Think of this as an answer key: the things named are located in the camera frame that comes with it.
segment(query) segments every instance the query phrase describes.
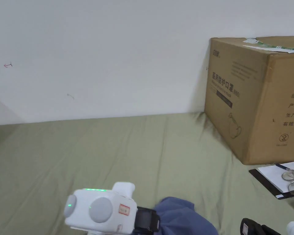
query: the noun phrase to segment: bed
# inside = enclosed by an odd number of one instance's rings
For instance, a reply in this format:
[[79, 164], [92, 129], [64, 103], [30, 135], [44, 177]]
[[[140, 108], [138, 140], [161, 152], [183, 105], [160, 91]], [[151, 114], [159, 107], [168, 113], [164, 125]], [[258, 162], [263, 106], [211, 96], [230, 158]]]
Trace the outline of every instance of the bed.
[[220, 234], [250, 218], [286, 234], [294, 198], [277, 200], [235, 158], [205, 114], [168, 114], [0, 126], [0, 235], [82, 234], [64, 224], [79, 188], [136, 185], [139, 206], [195, 204]]

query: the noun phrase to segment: pen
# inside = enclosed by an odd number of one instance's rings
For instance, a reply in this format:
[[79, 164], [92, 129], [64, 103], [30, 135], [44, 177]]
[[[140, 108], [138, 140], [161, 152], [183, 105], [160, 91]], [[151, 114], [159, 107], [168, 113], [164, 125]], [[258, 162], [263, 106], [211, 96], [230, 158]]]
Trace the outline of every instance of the pen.
[[275, 164], [277, 167], [279, 167], [279, 168], [282, 168], [282, 169], [284, 169], [284, 170], [292, 170], [292, 169], [290, 169], [290, 168], [287, 168], [287, 167], [285, 167], [285, 166], [282, 166], [281, 164]]

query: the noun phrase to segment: clipboard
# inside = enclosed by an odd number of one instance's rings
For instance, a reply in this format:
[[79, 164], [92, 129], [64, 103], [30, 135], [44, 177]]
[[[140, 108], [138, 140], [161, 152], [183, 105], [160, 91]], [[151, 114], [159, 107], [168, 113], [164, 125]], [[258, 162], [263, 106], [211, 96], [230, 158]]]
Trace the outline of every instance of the clipboard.
[[277, 199], [286, 199], [294, 197], [290, 192], [281, 193], [270, 181], [268, 181], [257, 169], [249, 170], [249, 173], [256, 178], [272, 195]]

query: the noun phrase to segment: green light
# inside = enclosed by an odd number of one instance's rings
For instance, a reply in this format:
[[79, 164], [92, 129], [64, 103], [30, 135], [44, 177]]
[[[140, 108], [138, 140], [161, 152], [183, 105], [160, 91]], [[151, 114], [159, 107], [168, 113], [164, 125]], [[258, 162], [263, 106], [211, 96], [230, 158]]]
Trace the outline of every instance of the green light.
[[106, 190], [105, 189], [95, 189], [95, 188], [84, 188], [86, 190], [93, 190], [93, 191], [102, 191], [102, 192], [105, 192]]

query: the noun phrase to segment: black device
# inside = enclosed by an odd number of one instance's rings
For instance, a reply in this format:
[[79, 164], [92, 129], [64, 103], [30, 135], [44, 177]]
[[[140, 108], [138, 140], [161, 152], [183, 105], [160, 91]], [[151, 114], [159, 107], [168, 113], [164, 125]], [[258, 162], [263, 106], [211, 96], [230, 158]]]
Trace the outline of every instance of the black device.
[[152, 209], [137, 207], [133, 233], [154, 234], [159, 231], [160, 217]]
[[241, 235], [281, 235], [272, 228], [269, 228], [264, 224], [260, 225], [248, 218], [242, 219], [239, 230]]

